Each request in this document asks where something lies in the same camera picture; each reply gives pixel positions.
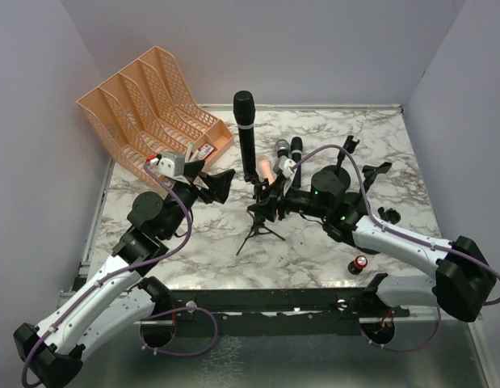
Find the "black tripod microphone stand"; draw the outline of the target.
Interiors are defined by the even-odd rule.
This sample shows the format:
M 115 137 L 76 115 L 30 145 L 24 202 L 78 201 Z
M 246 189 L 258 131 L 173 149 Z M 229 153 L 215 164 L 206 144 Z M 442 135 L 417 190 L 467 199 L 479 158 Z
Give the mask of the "black tripod microphone stand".
M 252 176 L 249 175 L 245 176 L 245 180 L 253 184 L 254 193 L 252 198 L 255 202 L 258 202 L 261 199 L 261 194 L 263 192 L 263 189 L 269 186 L 268 180 L 264 179 L 264 181 L 261 181 L 256 171 Z M 240 254 L 242 248 L 246 245 L 246 242 L 250 238 L 256 237 L 258 235 L 272 234 L 281 241 L 285 240 L 285 238 L 283 238 L 281 235 L 277 234 L 275 231 L 271 230 L 269 227 L 265 225 L 265 218 L 263 216 L 258 215 L 257 213 L 252 212 L 249 209 L 247 209 L 246 212 L 252 218 L 252 225 L 250 227 L 248 235 L 244 238 L 241 246 L 238 248 L 236 255 Z

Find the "black microphone white band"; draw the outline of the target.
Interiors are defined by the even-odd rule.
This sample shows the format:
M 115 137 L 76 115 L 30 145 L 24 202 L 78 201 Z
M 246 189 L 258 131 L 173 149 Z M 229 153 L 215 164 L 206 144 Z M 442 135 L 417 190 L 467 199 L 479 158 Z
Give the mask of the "black microphone white band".
M 257 176 L 254 142 L 254 97 L 249 91 L 238 91 L 233 97 L 233 115 L 237 123 L 244 180 L 253 182 Z

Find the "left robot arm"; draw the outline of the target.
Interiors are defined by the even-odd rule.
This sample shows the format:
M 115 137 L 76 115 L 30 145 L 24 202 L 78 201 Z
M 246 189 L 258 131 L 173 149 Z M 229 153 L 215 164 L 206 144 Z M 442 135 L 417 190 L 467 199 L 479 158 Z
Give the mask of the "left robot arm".
M 233 169 L 210 175 L 204 161 L 172 161 L 169 153 L 149 158 L 145 172 L 165 192 L 138 195 L 128 214 L 129 229 L 100 269 L 47 318 L 24 323 L 13 338 L 23 362 L 23 386 L 64 387 L 107 341 L 157 307 L 173 314 L 168 288 L 147 273 L 188 243 L 197 200 L 223 204 Z M 37 380 L 30 383 L 27 375 Z

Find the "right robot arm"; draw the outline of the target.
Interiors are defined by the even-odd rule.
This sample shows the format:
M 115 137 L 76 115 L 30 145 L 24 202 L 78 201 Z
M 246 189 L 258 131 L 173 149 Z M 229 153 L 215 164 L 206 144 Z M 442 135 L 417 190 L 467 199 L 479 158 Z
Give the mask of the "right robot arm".
M 431 238 L 376 219 L 362 196 L 347 191 L 349 183 L 348 173 L 333 166 L 316 172 L 308 191 L 279 176 L 248 209 L 268 221 L 289 213 L 315 217 L 334 241 L 417 268 L 418 276 L 387 276 L 378 284 L 376 294 L 387 306 L 436 305 L 460 321 L 475 321 L 496 284 L 479 246 L 464 236 Z

